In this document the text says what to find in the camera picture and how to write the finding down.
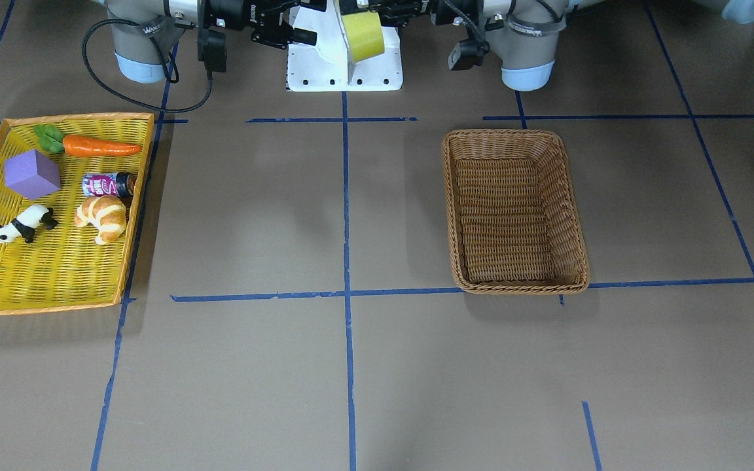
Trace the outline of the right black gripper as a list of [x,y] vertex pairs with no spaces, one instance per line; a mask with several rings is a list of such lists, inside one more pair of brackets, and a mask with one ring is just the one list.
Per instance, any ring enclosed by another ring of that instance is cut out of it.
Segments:
[[297,29],[285,20],[293,8],[325,12],[324,1],[200,1],[200,21],[204,27],[240,31],[253,27],[251,41],[278,50],[290,44],[314,46],[317,33]]

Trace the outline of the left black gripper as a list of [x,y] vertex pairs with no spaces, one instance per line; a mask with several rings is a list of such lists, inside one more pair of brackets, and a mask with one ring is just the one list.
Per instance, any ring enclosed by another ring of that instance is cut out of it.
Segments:
[[463,18],[478,25],[478,1],[358,1],[358,9],[376,12],[383,27],[406,27],[415,17],[428,15],[433,25],[453,24]]

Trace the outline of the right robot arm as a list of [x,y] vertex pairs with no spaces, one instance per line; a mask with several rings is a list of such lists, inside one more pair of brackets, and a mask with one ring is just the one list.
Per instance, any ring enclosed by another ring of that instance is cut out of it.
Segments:
[[118,67],[129,80],[168,77],[168,52],[186,31],[197,32],[198,60],[207,73],[226,71],[225,31],[251,30],[251,41],[286,50],[315,45],[317,33],[285,19],[293,8],[325,12],[326,1],[103,1],[113,28]]

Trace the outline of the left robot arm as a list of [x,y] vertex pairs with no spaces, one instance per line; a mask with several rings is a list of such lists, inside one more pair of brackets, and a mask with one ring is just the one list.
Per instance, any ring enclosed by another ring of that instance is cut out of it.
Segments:
[[346,18],[353,8],[379,15],[382,26],[404,27],[427,16],[434,25],[454,24],[467,38],[450,51],[450,71],[482,65],[488,54],[499,57],[501,80],[511,90],[531,92],[550,80],[560,33],[578,12],[598,1],[344,1]]

